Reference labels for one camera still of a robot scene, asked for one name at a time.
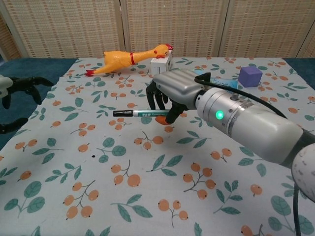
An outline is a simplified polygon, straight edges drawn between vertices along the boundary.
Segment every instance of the green led light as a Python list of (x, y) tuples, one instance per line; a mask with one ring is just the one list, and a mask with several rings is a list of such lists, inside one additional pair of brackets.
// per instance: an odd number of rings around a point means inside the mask
[(224, 117), (223, 111), (217, 111), (216, 112), (216, 118), (217, 119), (223, 119), (223, 117)]

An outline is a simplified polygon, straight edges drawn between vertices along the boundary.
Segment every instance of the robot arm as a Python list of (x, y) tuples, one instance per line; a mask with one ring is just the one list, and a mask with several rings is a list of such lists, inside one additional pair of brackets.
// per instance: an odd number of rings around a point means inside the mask
[[(30, 77), (19, 79), (16, 77), (5, 77), (0, 75), (0, 98), (5, 109), (11, 104), (11, 94), (17, 91), (24, 91), (31, 95), (37, 104), (41, 104), (41, 98), (35, 85), (53, 86), (54, 84), (42, 77)], [(28, 121), (27, 118), (20, 118), (10, 124), (0, 124), (0, 134), (13, 132), (19, 129)]]
[[(210, 80), (209, 73), (201, 76)], [(151, 109), (155, 109), (153, 94), (157, 100), (167, 96), (172, 101), (168, 115), (156, 120), (166, 125), (184, 110), (197, 110), (200, 118), (262, 159), (291, 168), (299, 188), (315, 201), (315, 136), (262, 105), (240, 99), (236, 93), (196, 83), (196, 77), (200, 76), (192, 71), (173, 70), (153, 78), (147, 88)], [(165, 109), (162, 99), (157, 104)]]

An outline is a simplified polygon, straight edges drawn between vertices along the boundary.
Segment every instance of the blue carpet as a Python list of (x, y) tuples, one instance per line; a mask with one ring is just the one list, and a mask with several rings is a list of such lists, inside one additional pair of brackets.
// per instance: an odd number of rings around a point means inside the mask
[[(0, 66), (0, 74), (7, 77), (26, 78), (31, 76), (41, 76), (56, 84), (59, 77), (73, 65), (76, 59), (34, 59), (23, 58), (8, 61)], [(36, 86), (41, 100), (50, 91), (50, 87)], [(11, 106), (8, 110), (4, 109), (0, 103), (0, 123), (11, 123), (18, 118), (28, 118), (36, 109), (37, 104), (32, 96), (24, 92), (16, 92), (12, 96)], [(0, 135), (0, 150), (14, 136), (15, 132)]]
[(315, 90), (315, 58), (284, 58), (284, 60)]

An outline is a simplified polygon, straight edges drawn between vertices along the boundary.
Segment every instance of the black cable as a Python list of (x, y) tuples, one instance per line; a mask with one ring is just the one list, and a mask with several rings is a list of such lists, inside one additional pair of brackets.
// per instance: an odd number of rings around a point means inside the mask
[[(228, 86), (224, 86), (224, 85), (218, 85), (218, 84), (214, 84), (214, 83), (211, 83), (209, 80), (210, 80), (210, 76), (207, 74), (207, 76), (205, 76), (205, 74), (203, 75), (200, 75), (200, 76), (196, 76), (195, 77), (195, 82), (198, 83), (198, 84), (201, 84), (201, 85), (206, 85), (206, 86), (211, 86), (211, 87), (216, 87), (216, 88), (220, 88), (220, 89), (224, 89), (224, 90), (228, 90), (228, 91), (231, 91), (231, 92), (234, 92), (234, 93), (237, 93), (237, 94), (240, 94), (240, 95), (243, 95), (245, 97), (248, 97), (256, 102), (259, 102), (261, 103), (262, 105), (268, 107), (270, 110), (274, 111), (277, 115), (285, 118), (286, 116), (281, 112), (279, 111), (277, 108), (275, 108), (274, 106), (272, 106), (271, 104), (265, 102), (264, 100), (250, 94), (250, 93), (247, 93), (247, 92), (244, 92), (244, 91), (241, 91), (239, 89), (236, 89), (236, 88), (231, 88), (231, 87), (228, 87)], [(300, 222), (299, 222), (299, 214), (298, 214), (298, 198), (299, 198), (299, 188), (296, 184), (294, 184), (294, 193), (293, 193), (293, 218), (294, 218), (294, 226), (295, 226), (295, 233), (296, 233), (296, 236), (301, 236), (301, 230), (300, 230)]]

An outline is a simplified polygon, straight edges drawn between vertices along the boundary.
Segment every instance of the black pen cap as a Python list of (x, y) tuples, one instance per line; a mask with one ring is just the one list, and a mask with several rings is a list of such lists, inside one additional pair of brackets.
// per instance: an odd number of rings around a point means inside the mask
[(132, 117), (133, 110), (113, 111), (114, 117)]

